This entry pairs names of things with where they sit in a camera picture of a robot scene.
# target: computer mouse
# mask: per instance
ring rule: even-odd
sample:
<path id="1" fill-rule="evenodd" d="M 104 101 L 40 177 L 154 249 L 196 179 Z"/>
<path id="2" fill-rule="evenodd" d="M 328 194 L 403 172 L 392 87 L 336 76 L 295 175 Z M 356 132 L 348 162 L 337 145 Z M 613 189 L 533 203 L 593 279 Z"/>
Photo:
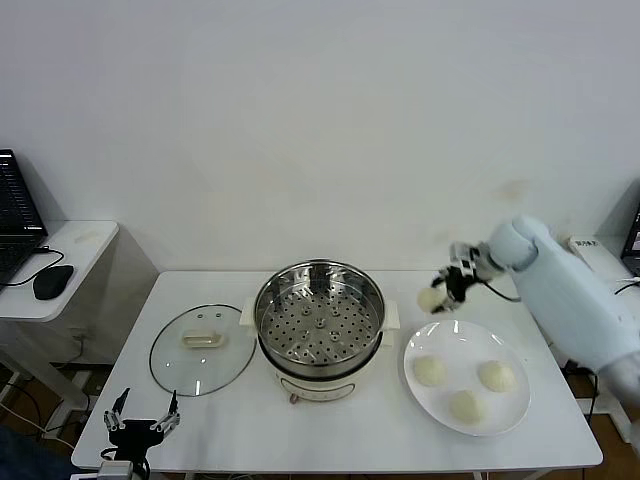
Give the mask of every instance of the computer mouse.
<path id="1" fill-rule="evenodd" d="M 34 295 L 38 300 L 56 298 L 64 291 L 72 273 L 72 265 L 60 265 L 43 270 L 33 281 Z"/>

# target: white plate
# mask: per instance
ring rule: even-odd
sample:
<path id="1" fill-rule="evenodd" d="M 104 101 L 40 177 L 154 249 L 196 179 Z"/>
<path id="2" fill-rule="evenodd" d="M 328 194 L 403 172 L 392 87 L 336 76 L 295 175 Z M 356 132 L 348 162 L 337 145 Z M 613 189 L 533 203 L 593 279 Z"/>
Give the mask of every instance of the white plate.
<path id="1" fill-rule="evenodd" d="M 424 355 L 436 355 L 445 363 L 447 382 L 426 387 L 413 373 L 413 362 Z M 487 389 L 478 378 L 478 367 L 498 360 L 513 369 L 518 386 L 506 393 Z M 524 418 L 531 403 L 527 374 L 516 354 L 504 341 L 474 323 L 444 320 L 426 325 L 415 333 L 404 352 L 404 373 L 411 393 L 422 408 L 447 427 L 468 435 L 498 435 L 514 428 Z M 472 390 L 487 407 L 480 423 L 468 425 L 449 411 L 449 397 L 459 390 Z"/>

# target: steamed bun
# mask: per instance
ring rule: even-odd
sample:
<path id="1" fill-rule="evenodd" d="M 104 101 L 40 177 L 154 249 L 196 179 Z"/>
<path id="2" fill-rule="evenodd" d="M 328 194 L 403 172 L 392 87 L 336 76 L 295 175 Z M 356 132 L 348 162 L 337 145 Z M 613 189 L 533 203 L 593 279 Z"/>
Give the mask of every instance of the steamed bun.
<path id="1" fill-rule="evenodd" d="M 442 288 L 423 288 L 418 293 L 418 306 L 424 313 L 431 313 L 446 297 L 447 292 Z"/>
<path id="2" fill-rule="evenodd" d="M 443 385 L 447 380 L 447 369 L 442 360 L 433 355 L 416 358 L 413 363 L 416 379 L 427 387 Z"/>
<path id="3" fill-rule="evenodd" d="M 483 363 L 478 371 L 478 377 L 482 384 L 493 392 L 510 392 L 518 386 L 511 367 L 495 360 Z"/>
<path id="4" fill-rule="evenodd" d="M 451 414 L 466 424 L 482 421 L 486 416 L 486 407 L 482 400 L 471 390 L 460 390 L 449 399 Z"/>

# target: white table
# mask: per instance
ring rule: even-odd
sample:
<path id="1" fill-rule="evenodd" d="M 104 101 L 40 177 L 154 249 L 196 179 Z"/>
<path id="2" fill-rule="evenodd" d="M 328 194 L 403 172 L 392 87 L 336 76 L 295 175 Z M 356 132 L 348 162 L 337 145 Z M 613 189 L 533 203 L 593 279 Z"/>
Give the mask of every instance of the white table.
<path id="1" fill-rule="evenodd" d="M 115 237 L 118 224 L 109 221 L 59 221 L 47 222 L 46 226 L 49 236 L 43 245 L 64 253 L 65 258 L 60 265 L 73 265 L 73 275 L 65 290 L 51 300 L 37 300 L 33 294 L 33 282 L 19 287 L 6 287 L 0 292 L 0 353 L 3 354 L 0 360 L 11 368 L 34 375 L 68 402 L 70 408 L 84 409 L 87 400 L 82 390 L 53 368 L 37 349 L 30 346 L 17 324 L 48 322 L 60 315 Z M 31 276 L 57 257 L 55 254 L 33 255 L 16 273 L 14 280 Z"/>
<path id="2" fill-rule="evenodd" d="M 524 306 L 478 286 L 456 313 L 502 336 L 523 360 L 532 390 L 527 417 L 513 431 L 474 438 L 440 425 L 411 397 L 401 358 L 406 342 L 430 321 L 416 294 L 433 272 L 372 272 L 386 298 L 398 302 L 401 330 L 394 346 L 374 357 L 373 374 L 350 396 L 329 403 L 299 402 L 276 383 L 259 348 L 247 369 L 218 392 L 180 398 L 180 426 L 149 450 L 157 471 L 224 472 L 449 472 L 590 466 L 602 453 L 536 324 Z M 156 335 L 175 316 L 200 304 L 242 307 L 268 273 L 166 272 L 158 278 L 72 461 L 100 465 L 110 446 L 102 413 L 131 387 L 124 418 L 159 418 L 169 395 L 149 372 Z M 505 292 L 513 287 L 497 283 Z"/>

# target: laptop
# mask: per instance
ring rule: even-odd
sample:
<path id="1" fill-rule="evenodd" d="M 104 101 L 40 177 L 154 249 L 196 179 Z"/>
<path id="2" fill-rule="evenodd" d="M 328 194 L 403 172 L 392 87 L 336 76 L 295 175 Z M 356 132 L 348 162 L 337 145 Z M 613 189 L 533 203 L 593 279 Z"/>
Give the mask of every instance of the laptop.
<path id="1" fill-rule="evenodd" d="M 47 238 L 47 229 L 11 150 L 0 150 L 0 283 L 13 276 Z"/>

